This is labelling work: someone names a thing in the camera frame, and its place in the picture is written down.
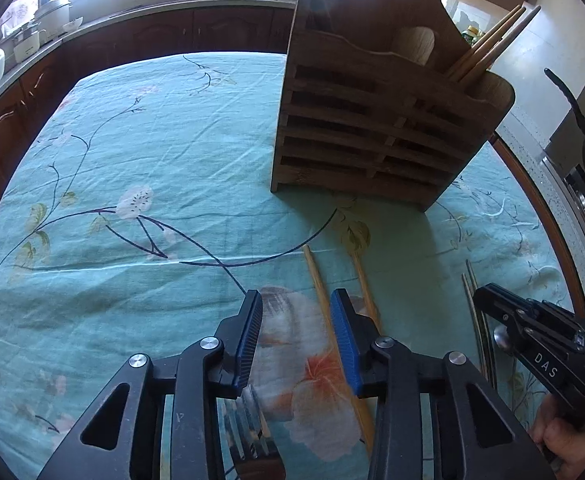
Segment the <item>person's right hand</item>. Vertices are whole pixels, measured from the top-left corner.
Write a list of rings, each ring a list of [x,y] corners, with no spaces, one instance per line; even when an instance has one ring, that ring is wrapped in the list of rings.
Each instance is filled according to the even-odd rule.
[[[585,471],[585,426],[575,429],[559,417],[559,403],[547,393],[536,411],[529,435],[538,448],[546,446],[562,460],[557,479],[576,479]]]

